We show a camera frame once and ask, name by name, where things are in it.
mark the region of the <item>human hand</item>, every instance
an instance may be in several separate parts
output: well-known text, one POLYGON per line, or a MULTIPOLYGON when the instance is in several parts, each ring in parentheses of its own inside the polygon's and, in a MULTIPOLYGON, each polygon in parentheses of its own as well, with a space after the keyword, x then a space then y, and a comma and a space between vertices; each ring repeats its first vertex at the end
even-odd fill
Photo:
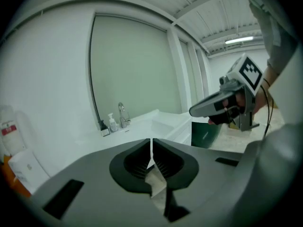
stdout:
MULTIPOLYGON (((243 93, 236 94, 236 101, 239 107, 245 107, 245 95, 243 93)), ((259 109, 263 107, 265 103, 266 103, 266 99, 264 93, 261 89, 259 89, 259 91, 256 94, 256 104, 252 113, 255 114, 257 111, 259 111, 259 109)), ((222 104, 224 108, 226 108, 228 106, 228 99, 225 99, 222 102, 222 104)), ((211 119, 209 119, 208 124, 215 124, 215 123, 211 121, 211 119)))

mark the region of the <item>floor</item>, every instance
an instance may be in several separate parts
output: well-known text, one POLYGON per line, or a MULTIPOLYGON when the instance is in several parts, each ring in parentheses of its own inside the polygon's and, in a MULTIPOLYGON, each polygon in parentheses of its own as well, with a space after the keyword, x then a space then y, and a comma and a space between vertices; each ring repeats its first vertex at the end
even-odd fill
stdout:
MULTIPOLYGON (((267 124, 267 107, 263 107, 255 114, 254 121, 260 126, 251 131, 241 132, 240 130, 230 129, 226 124, 222 125, 221 131, 210 149, 224 150, 232 152, 244 152, 247 144, 263 138, 264 130, 267 124)), ((278 109, 274 109, 267 134, 279 129, 284 125, 282 115, 278 109)), ((164 214, 166 201, 166 181, 160 171, 155 167, 146 176, 145 181, 151 185, 151 200, 157 209, 164 214)))
MULTIPOLYGON (((230 129, 227 124, 222 125, 221 131, 210 149, 243 153, 247 144, 263 138, 267 124, 267 114, 267 107, 261 108, 255 114, 254 122, 259 123, 260 126, 252 129, 251 131, 241 132, 240 130, 230 129)), ((270 132, 281 128, 283 125, 284 121, 280 111, 274 108, 267 135, 270 132)))

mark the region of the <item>person's arm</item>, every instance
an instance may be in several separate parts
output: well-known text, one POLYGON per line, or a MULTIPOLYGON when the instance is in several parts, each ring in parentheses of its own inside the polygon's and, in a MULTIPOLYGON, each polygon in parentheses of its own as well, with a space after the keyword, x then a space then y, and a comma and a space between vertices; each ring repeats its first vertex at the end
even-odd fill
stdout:
MULTIPOLYGON (((277 79, 278 77, 278 74, 273 70, 273 68, 268 65, 266 70, 264 71, 264 78, 265 80, 270 84, 272 85, 275 80, 277 79)), ((268 97, 268 100, 271 101, 272 98, 268 92, 268 89, 269 89, 269 85, 268 83, 263 80, 262 82, 262 86, 263 88, 265 89, 266 91, 266 94, 267 94, 267 97, 268 97)), ((245 95, 243 94, 236 94, 236 100, 237 100, 237 104, 240 106, 240 107, 244 107, 245 106, 245 95)), ((266 97, 264 95, 264 92, 263 90, 260 88, 256 94, 256 105, 255 105, 255 109, 253 110, 253 114, 255 114, 256 112, 258 112, 260 110, 260 108, 262 108, 263 106, 266 105, 266 97)), ((224 100, 223 101, 223 106, 224 107, 227 107, 228 105, 228 99, 224 100)), ((208 123, 209 124, 214 124, 210 119, 208 120, 208 123)))
MULTIPOLYGON (((278 74, 273 70, 273 68, 270 65, 268 65, 268 67, 266 68, 266 70, 264 72, 264 79, 270 85, 272 85, 275 82, 275 80, 277 79, 277 77, 278 77, 278 74)), ((265 80, 263 80, 262 86, 266 91, 268 101, 271 101, 272 97, 268 92, 269 85, 265 80)), ((257 111, 259 111, 260 108, 262 108, 265 105, 266 105, 266 98, 265 98, 263 90, 260 88, 256 95, 256 106, 255 106, 253 113, 255 114, 257 111)))

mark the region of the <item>white cabinet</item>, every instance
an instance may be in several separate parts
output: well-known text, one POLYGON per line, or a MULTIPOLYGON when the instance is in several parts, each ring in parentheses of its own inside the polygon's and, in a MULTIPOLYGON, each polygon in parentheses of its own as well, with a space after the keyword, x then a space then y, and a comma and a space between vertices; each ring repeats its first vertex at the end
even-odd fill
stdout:
POLYGON ((185 129, 180 130, 180 133, 178 133, 173 142, 191 145, 191 122, 189 122, 185 129))

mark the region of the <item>faucet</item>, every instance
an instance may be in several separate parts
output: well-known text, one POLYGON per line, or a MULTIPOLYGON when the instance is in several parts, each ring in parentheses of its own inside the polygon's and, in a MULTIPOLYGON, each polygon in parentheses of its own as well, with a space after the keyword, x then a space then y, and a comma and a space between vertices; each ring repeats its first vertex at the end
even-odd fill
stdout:
POLYGON ((126 123, 129 123, 131 121, 131 119, 129 118, 129 113, 128 113, 128 119, 125 119, 122 115, 122 112, 125 112, 125 108, 124 108, 123 103, 121 103, 121 102, 118 104, 118 109, 119 109, 119 113, 120 113, 121 127, 126 128, 126 123))

